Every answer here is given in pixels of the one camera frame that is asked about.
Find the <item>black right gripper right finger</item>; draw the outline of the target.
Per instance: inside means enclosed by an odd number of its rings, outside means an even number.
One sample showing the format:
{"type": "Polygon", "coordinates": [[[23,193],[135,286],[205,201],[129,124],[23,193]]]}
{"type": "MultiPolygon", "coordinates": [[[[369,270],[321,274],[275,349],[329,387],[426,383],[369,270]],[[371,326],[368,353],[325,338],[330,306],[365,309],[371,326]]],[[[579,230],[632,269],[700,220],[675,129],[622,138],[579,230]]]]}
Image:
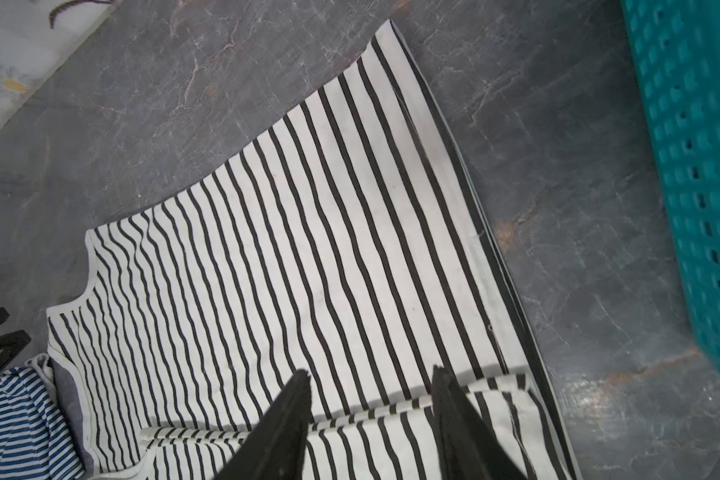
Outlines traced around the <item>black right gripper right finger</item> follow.
{"type": "Polygon", "coordinates": [[[456,378],[446,368],[432,373],[434,437],[444,479],[523,479],[456,378]]]}

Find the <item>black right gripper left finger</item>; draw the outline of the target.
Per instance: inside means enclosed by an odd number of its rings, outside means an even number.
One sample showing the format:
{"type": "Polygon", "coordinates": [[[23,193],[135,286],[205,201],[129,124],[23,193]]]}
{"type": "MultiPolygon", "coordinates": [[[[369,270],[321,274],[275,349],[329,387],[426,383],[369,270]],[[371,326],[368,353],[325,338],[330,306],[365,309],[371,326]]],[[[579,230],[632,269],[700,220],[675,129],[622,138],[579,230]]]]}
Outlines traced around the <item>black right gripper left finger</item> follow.
{"type": "Polygon", "coordinates": [[[291,376],[216,480],[302,477],[311,417],[310,382],[304,369],[291,376]]]}

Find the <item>blue white striped tank top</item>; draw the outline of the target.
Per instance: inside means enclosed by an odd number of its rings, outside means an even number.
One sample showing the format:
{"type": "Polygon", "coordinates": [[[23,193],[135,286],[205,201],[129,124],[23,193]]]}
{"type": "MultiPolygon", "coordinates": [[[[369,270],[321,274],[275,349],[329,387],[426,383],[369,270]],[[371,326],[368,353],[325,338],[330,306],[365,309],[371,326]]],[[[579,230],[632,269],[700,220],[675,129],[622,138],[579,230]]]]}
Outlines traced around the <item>blue white striped tank top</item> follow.
{"type": "Polygon", "coordinates": [[[62,411],[30,367],[0,375],[0,479],[85,475],[62,411]]]}

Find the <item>black white striped tank top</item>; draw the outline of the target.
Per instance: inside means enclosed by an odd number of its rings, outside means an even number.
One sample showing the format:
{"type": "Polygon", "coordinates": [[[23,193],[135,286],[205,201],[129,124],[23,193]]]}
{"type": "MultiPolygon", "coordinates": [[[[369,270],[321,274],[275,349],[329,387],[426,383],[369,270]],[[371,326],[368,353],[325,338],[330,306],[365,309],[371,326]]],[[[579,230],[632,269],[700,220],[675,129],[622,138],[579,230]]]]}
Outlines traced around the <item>black white striped tank top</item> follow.
{"type": "Polygon", "coordinates": [[[401,33],[196,184],[86,233],[48,310],[96,479],[210,479],[294,372],[307,479],[436,479],[450,370],[520,472],[579,475],[463,158],[401,33]]]}

